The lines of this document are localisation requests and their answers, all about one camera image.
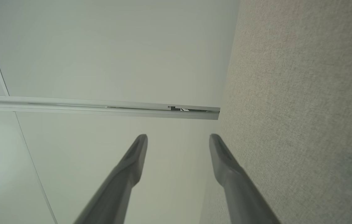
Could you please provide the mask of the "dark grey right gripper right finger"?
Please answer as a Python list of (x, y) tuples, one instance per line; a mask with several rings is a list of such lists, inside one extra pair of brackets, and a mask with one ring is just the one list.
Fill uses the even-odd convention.
[(221, 136), (210, 135), (209, 149), (215, 178), (225, 192), (231, 223), (280, 224)]

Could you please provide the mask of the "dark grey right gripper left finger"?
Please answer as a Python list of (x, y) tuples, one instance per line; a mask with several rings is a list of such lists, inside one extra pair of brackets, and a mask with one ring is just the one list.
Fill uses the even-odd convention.
[(139, 135), (98, 188), (75, 224), (123, 224), (131, 191), (141, 179), (148, 137)]

